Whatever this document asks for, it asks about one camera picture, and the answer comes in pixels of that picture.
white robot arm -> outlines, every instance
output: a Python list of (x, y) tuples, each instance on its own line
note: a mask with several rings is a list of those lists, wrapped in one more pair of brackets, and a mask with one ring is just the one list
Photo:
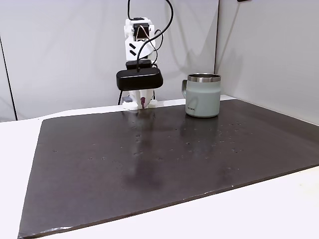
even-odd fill
[[(137, 20), (126, 19), (124, 27), (126, 61), (136, 61), (143, 43), (155, 36), (155, 27), (146, 17)], [(155, 64), (155, 40), (149, 42), (141, 51), (140, 59), (149, 59)], [(148, 106), (154, 96), (154, 89), (129, 91), (131, 99), (137, 103), (138, 109)]]
[(163, 77), (156, 65), (158, 49), (155, 39), (162, 36), (173, 21), (173, 6), (165, 0), (171, 11), (170, 20), (163, 30), (156, 30), (151, 20), (146, 17), (130, 17), (130, 1), (128, 0), (128, 19), (125, 22), (124, 33), (126, 49), (126, 70), (116, 74), (120, 93), (129, 91), (131, 99), (137, 103), (138, 109), (146, 108), (154, 95), (154, 89), (163, 85)]

dark gray mat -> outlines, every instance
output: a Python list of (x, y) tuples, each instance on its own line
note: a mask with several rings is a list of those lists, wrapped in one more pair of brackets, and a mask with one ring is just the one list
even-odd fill
[(41, 127), (20, 238), (109, 222), (319, 164), (319, 127), (239, 100), (71, 116)]

gray mug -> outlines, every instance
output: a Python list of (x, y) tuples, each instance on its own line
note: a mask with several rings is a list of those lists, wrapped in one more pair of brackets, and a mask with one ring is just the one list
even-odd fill
[(185, 110), (190, 116), (208, 118), (219, 113), (220, 76), (191, 74), (183, 80), (181, 92), (186, 99)]

mug handle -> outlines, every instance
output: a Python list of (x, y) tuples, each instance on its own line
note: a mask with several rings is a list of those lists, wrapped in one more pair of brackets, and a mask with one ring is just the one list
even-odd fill
[(184, 98), (186, 98), (186, 86), (187, 86), (187, 80), (183, 80), (181, 84), (181, 93), (183, 94)]

gray wall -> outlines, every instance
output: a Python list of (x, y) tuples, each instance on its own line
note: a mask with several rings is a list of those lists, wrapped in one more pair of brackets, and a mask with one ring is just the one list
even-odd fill
[(319, 124), (319, 1), (220, 0), (224, 93)]
[[(164, 85), (157, 99), (179, 99), (181, 81), (213, 72), (218, 0), (172, 0), (175, 16), (159, 50)], [(163, 29), (164, 0), (133, 0), (131, 16)], [(0, 0), (0, 32), (19, 119), (117, 104), (125, 68), (127, 0)]]
[(0, 45), (0, 122), (11, 120), (15, 120), (15, 116)]

